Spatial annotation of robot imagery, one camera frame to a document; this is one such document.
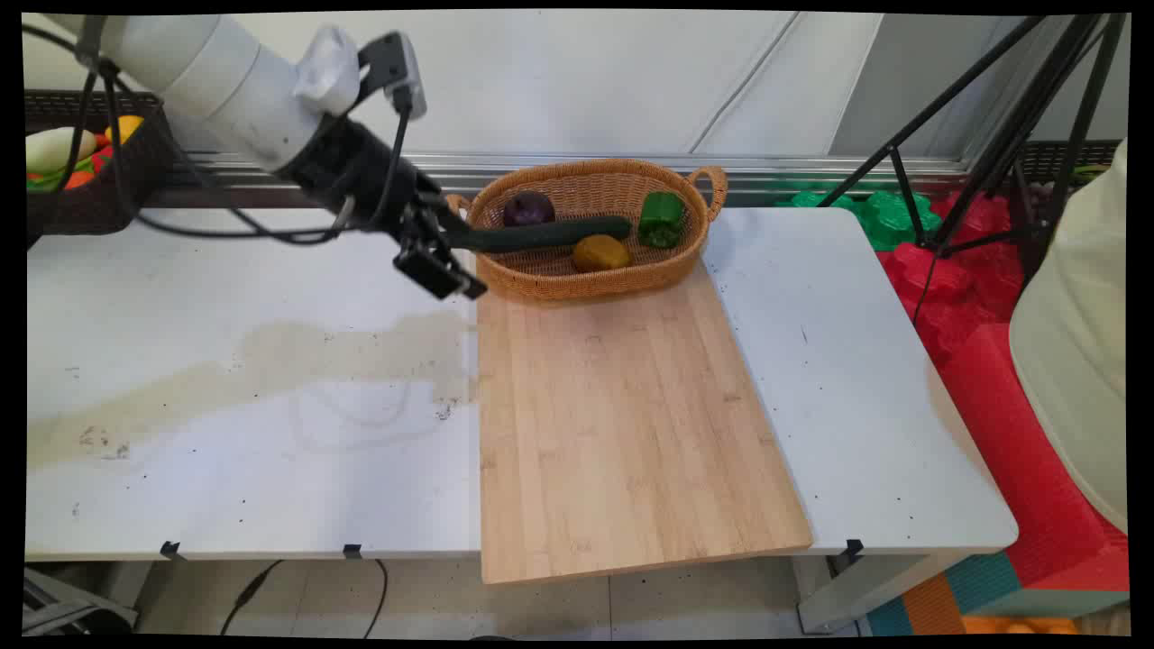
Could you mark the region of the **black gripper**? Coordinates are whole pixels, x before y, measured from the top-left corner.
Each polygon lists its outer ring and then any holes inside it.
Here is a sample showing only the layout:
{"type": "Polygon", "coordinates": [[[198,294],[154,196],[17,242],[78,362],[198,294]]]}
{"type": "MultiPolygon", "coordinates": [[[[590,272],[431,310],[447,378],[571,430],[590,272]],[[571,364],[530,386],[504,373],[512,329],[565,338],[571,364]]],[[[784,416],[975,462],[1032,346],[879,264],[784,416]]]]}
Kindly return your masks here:
{"type": "Polygon", "coordinates": [[[383,140],[340,115],[323,115],[319,132],[286,165],[286,178],[300,185],[306,197],[334,212],[353,197],[347,224],[396,238],[400,214],[415,203],[432,233],[400,233],[394,267],[437,299],[463,294],[477,300],[488,285],[454,258],[452,249],[474,251],[472,227],[440,196],[440,186],[411,161],[399,159],[385,206],[380,197],[390,174],[392,150],[383,140]]]}

